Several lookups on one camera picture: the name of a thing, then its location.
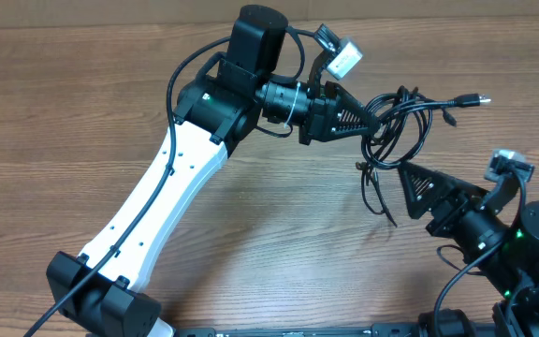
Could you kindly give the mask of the black cable silver plug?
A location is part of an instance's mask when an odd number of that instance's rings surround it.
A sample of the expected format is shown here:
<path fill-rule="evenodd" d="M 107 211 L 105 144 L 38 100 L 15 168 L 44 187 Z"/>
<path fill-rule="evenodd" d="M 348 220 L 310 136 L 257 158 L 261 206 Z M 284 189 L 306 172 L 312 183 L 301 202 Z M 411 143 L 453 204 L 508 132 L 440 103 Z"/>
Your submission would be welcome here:
<path fill-rule="evenodd" d="M 417 121 L 417 143 L 399 159 L 388 161 L 387 158 L 398 144 L 401 133 L 406 126 L 408 114 L 396 115 L 388 120 L 383 131 L 374 138 L 363 138 L 361 152 L 364 161 L 356 162 L 360 172 L 360 193 L 364 206 L 373 215 L 383 215 L 387 221 L 397 227 L 392 212 L 386 204 L 380 184 L 379 170 L 396 169 L 403 162 L 413 159 L 423 148 L 431 130 L 434 110 L 414 110 L 413 116 Z"/>

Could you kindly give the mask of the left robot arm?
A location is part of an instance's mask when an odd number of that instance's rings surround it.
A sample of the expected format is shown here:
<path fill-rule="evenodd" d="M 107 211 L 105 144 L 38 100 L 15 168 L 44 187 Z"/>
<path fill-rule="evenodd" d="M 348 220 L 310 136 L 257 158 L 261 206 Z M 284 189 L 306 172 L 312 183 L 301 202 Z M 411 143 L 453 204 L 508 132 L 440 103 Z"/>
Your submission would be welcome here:
<path fill-rule="evenodd" d="M 302 33 L 277 10 L 247 5 L 232 32 L 204 46 L 207 62 L 181 90 L 167 88 L 168 132 L 121 209 L 81 251 L 54 256 L 46 276 L 54 310 L 92 336 L 170 336 L 161 306 L 145 294 L 156 260 L 202 186 L 258 127 L 297 132 L 301 144 L 369 136 L 377 119 L 340 84 L 361 60 L 348 37 L 325 25 L 308 73 L 275 71 L 286 37 Z"/>

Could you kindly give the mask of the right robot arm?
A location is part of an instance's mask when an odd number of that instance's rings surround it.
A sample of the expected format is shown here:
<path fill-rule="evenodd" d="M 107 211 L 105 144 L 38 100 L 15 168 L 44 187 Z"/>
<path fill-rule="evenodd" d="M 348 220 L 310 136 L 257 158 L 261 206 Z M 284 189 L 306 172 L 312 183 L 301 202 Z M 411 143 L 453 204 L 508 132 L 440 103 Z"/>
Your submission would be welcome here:
<path fill-rule="evenodd" d="M 455 241 L 466 264 L 444 286 L 433 310 L 419 316 L 414 336 L 539 336 L 539 201 L 526 200 L 533 171 L 531 164 L 494 157 L 485 177 L 496 186 L 488 191 L 410 162 L 399 165 L 410 217 L 430 213 L 428 233 Z M 490 324 L 442 306 L 473 268 L 503 296 Z"/>

